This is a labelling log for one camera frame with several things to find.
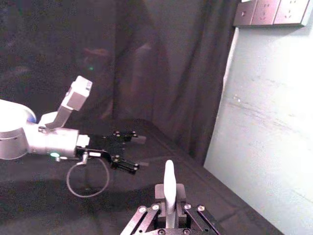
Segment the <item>black table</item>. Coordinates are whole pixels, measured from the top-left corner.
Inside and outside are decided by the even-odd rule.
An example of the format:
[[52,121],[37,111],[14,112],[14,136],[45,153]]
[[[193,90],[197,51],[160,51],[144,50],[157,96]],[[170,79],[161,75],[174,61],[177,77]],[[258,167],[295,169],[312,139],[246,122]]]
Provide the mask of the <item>black table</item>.
[[[125,157],[148,166],[142,166],[136,175],[110,169],[107,190],[94,198],[82,199],[72,195],[66,186],[67,171],[76,162],[58,163],[52,157],[37,155],[1,160],[1,235],[118,235],[139,206],[149,207],[155,202],[154,187],[162,183],[168,159],[174,162],[177,183],[185,185],[187,201],[194,206],[204,204],[227,234],[281,234],[151,123],[98,121],[68,127],[100,135],[135,130],[147,137],[146,143],[127,144]],[[95,176],[95,184],[105,180],[100,168],[90,174]]]

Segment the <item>black curtain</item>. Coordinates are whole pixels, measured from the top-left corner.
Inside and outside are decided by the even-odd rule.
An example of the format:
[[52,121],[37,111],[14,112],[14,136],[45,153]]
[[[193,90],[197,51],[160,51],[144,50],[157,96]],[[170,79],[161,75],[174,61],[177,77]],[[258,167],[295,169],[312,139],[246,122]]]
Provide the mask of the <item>black curtain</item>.
[[239,0],[7,0],[0,98],[55,111],[77,75],[87,119],[151,121],[203,164]]
[[203,164],[239,1],[120,2],[114,117],[152,121]]

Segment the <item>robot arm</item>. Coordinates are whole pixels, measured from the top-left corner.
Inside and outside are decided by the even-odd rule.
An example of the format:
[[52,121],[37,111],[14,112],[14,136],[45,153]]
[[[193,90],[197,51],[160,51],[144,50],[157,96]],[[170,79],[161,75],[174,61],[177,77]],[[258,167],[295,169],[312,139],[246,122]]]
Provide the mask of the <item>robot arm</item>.
[[88,98],[92,82],[78,76],[66,93],[57,112],[45,114],[36,123],[35,114],[27,107],[0,100],[0,159],[12,160],[27,153],[50,155],[56,161],[78,160],[86,165],[87,159],[106,159],[114,169],[136,173],[139,165],[123,158],[127,141],[138,139],[135,131],[116,131],[110,136],[82,135],[78,130],[63,126],[73,110],[79,111]]
[[77,140],[81,140],[79,131],[63,126],[71,112],[83,106],[91,87],[90,81],[78,76],[58,111],[43,115],[38,124],[29,108],[0,100],[0,159],[16,159],[26,153],[74,157]]

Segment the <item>wall socket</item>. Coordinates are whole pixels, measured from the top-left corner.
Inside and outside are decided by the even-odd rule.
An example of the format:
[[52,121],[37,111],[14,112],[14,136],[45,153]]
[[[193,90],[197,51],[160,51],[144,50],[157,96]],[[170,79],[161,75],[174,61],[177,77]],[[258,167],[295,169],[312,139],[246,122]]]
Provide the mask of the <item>wall socket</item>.
[[280,0],[258,0],[251,25],[273,24]]
[[254,14],[255,1],[241,2],[237,6],[236,16],[234,20],[234,26],[249,26],[252,22],[252,17]]
[[281,0],[274,24],[306,25],[313,0]]

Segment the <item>white wall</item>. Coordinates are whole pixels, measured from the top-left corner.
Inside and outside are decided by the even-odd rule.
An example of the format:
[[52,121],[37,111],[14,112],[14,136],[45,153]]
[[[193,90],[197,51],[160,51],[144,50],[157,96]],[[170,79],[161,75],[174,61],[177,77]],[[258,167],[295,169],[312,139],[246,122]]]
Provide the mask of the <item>white wall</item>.
[[287,235],[313,235],[313,15],[241,28],[205,167]]

